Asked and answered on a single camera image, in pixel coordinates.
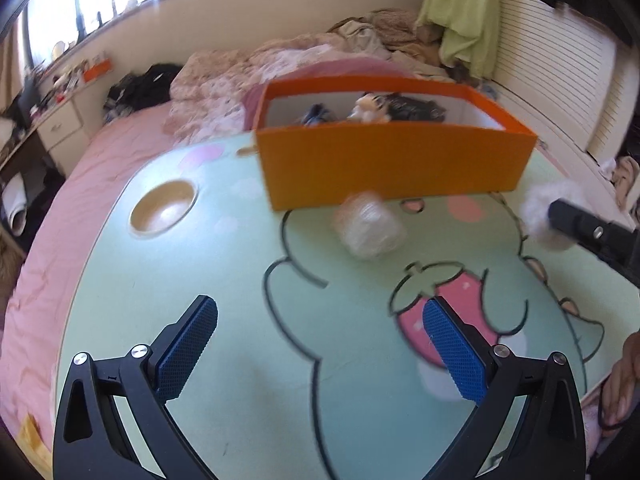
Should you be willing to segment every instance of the pink pillowcase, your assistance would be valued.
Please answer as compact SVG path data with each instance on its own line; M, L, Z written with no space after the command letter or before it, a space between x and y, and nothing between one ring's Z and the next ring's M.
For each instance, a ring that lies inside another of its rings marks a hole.
M332 75L379 75L414 77L412 72L399 67L389 61L374 57L355 57L352 59L338 59L335 61L321 61L313 65L294 70L276 79L300 79L303 77L322 77ZM252 130L255 115L260 105L260 98L268 83L253 86L242 98L244 106L244 130Z

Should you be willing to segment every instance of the plush toy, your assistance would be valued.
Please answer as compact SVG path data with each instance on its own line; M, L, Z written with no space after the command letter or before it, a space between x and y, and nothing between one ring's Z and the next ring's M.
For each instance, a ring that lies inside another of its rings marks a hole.
M582 188L569 179L531 187L520 209L526 234L551 251L565 251L575 245L573 240L555 231L549 224L549 206L559 198L591 211Z
M387 112L388 105L384 96L364 94L356 101L347 120L355 123L388 123L391 117Z

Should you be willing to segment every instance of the drawer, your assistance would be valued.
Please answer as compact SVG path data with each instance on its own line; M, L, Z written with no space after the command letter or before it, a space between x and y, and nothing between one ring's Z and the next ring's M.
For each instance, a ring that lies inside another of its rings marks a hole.
M49 150L49 155L62 173L68 177L89 146L89 137L76 132Z
M38 134L44 147L49 150L62 139L78 131L81 126L80 117L73 104L66 102L38 126Z

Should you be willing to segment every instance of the small orange box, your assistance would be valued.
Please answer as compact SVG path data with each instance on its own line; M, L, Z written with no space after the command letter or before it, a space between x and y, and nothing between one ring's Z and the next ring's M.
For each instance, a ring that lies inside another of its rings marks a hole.
M339 101L335 92L341 92ZM349 96L346 104L337 106L350 108L360 92L402 92L414 98L425 94L418 97L443 104L447 119L444 123L343 121L270 127L270 122L278 123L273 120L274 110L288 117L279 122L291 124L292 117L306 112L292 109L296 104L301 107L302 100L308 107L308 102L326 102L333 93L337 103ZM255 137L276 211L338 205L350 194L365 190L384 199L510 191L537 139L472 88L420 79L331 76L277 80L265 88L258 110Z
M93 65L89 70L82 74L82 79L84 79L85 83L100 77L103 74L106 74L109 70L111 70L111 59L107 58L103 62Z

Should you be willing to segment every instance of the human hand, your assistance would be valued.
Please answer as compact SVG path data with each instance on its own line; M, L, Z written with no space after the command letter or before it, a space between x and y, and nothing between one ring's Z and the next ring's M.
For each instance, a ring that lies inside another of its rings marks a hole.
M631 407L631 400L640 379L640 332L634 332L622 347L622 359L613 365L611 375L602 389L604 423L613 426L621 422Z

